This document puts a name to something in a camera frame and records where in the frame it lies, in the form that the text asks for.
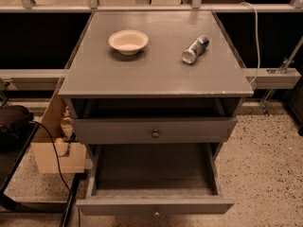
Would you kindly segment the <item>cardboard box with items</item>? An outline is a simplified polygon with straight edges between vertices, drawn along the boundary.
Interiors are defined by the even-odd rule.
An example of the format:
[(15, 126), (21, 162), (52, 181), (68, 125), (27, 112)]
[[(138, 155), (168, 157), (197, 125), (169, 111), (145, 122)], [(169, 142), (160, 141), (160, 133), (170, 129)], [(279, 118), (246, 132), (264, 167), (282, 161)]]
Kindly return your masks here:
[(31, 142), (36, 165), (40, 173), (83, 173), (86, 148), (81, 143), (67, 143), (62, 138), (61, 119), (65, 103), (55, 92), (46, 108), (40, 127)]

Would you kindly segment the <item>black bag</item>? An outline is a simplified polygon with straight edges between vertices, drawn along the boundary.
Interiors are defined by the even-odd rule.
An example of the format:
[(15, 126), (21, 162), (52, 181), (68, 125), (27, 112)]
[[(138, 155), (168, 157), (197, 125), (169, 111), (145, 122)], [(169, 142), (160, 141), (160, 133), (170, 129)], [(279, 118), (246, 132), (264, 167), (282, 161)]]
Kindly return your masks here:
[(21, 105), (0, 108), (0, 131), (13, 133), (33, 119), (33, 113)]

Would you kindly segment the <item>black side table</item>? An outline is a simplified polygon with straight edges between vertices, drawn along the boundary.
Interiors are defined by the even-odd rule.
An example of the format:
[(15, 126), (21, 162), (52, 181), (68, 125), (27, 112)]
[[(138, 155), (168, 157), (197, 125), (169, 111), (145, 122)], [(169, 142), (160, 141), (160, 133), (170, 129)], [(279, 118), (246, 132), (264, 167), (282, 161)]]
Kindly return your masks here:
[(19, 202), (5, 194), (17, 167), (20, 165), (29, 145), (38, 129), (42, 127), (47, 134), (48, 129), (41, 123), (32, 121), (22, 130), (21, 138), (12, 151), (0, 153), (0, 210), (2, 213), (22, 214), (61, 214), (60, 227), (68, 227), (80, 181), (86, 178), (85, 173), (76, 173), (73, 182), (67, 186), (68, 196), (64, 202)]

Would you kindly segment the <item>grey wooden drawer cabinet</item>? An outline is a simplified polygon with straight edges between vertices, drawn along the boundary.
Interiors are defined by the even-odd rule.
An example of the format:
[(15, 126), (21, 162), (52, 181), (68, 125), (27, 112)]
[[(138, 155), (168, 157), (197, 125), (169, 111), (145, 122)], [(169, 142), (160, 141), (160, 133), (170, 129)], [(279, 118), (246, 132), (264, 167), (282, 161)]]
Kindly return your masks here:
[[(149, 37), (135, 55), (108, 44), (120, 30)], [(193, 64), (182, 53), (209, 45)], [(92, 16), (60, 96), (74, 119), (236, 117), (253, 94), (214, 15), (203, 11), (111, 11)]]

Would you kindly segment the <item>grey top drawer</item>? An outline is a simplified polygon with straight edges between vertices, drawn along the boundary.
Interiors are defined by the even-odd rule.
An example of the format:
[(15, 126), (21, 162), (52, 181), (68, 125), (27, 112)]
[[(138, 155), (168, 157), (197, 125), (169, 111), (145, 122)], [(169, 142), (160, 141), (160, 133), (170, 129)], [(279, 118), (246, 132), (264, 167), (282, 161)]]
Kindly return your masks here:
[(78, 139), (86, 145), (222, 143), (236, 124), (236, 117), (73, 120)]

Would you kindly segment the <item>metal rail frame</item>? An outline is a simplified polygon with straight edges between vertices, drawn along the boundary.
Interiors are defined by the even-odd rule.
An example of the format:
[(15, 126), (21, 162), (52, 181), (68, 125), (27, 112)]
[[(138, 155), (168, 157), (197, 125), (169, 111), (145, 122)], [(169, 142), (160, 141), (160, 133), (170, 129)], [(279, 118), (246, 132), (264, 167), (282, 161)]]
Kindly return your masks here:
[[(289, 4), (278, 5), (277, 2), (244, 2), (244, 0), (0, 0), (1, 13), (8, 12), (94, 12), (101, 9), (126, 8), (146, 9), (202, 9), (213, 12), (302, 12), (302, 0), (291, 0)], [(299, 80), (299, 74), (294, 69), (287, 69), (294, 58), (294, 53), (283, 64), (282, 69), (243, 69), (246, 76), (254, 79), (258, 89), (292, 89)], [(67, 69), (15, 69), (1, 71), (1, 90), (55, 90), (62, 84)]]

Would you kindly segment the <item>silver blue drink can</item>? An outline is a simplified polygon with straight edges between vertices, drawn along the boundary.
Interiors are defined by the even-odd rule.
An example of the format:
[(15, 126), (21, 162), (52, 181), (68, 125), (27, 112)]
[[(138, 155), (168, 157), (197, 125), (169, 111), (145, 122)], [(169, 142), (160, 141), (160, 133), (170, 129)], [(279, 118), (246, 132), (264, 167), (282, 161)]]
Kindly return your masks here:
[(209, 45), (209, 39), (206, 35), (201, 35), (183, 51), (182, 60), (187, 64), (193, 64), (205, 52)]

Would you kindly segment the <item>grey drawer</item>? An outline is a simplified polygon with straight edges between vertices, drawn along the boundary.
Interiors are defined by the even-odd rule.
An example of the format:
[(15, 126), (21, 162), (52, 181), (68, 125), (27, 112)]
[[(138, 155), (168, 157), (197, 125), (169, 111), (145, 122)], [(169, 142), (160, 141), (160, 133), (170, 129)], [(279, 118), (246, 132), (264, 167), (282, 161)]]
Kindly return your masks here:
[(209, 144), (101, 145), (77, 201), (87, 216), (222, 215), (233, 205)]
[(236, 124), (236, 117), (73, 120), (78, 139), (86, 145), (222, 143)]

